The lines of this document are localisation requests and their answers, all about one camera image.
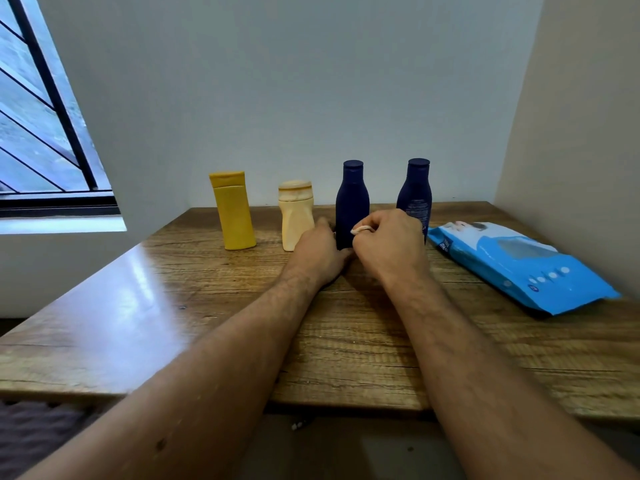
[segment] hand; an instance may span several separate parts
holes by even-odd
[[[352,254],[352,249],[337,249],[329,222],[320,217],[316,227],[300,236],[289,262],[284,266],[282,277],[310,278],[320,289],[340,274]]]
[[[379,210],[353,228],[371,226],[353,238],[353,249],[373,276],[388,291],[398,280],[429,277],[429,260],[424,250],[421,222],[404,210]]]

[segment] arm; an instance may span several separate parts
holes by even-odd
[[[23,480],[224,476],[258,423],[302,317],[351,250],[326,220],[270,290],[160,370]]]
[[[375,212],[353,240],[415,349],[429,400],[469,478],[638,479],[455,307],[429,273],[420,222]]]

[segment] navy blue bottle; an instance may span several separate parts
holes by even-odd
[[[338,249],[352,246],[351,229],[369,215],[369,192],[364,186],[363,166],[360,160],[344,162],[342,185],[335,199],[335,240]]]
[[[427,237],[431,217],[431,187],[429,186],[430,161],[412,158],[406,170],[406,180],[398,194],[396,207],[422,222],[422,233]]]

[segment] window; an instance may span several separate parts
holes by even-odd
[[[0,0],[0,217],[119,214],[36,0]]]

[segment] forearm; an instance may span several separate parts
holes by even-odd
[[[636,478],[427,274],[388,286],[429,400],[471,478]]]
[[[281,276],[25,478],[219,478],[259,420],[318,288]]]

